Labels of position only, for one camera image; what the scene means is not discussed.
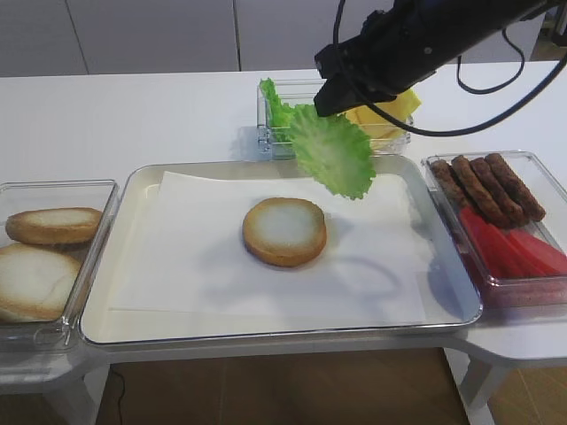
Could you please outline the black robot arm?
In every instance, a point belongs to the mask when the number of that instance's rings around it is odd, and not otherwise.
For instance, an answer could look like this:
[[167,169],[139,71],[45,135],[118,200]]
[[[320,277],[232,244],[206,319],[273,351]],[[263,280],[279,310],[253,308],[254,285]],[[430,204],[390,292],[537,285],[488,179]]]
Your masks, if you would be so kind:
[[390,102],[497,31],[553,6],[553,1],[396,1],[387,11],[375,10],[357,36],[315,55],[325,80],[315,109],[327,117],[364,99]]

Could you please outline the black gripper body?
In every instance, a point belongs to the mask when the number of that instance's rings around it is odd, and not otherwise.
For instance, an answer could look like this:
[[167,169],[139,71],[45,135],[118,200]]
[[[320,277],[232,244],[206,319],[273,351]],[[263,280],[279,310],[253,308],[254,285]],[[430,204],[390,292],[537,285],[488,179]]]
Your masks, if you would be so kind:
[[364,104],[390,102],[433,75],[442,65],[427,37],[429,28],[418,8],[374,11],[361,32],[330,43],[315,54],[325,83],[315,95],[322,117]]

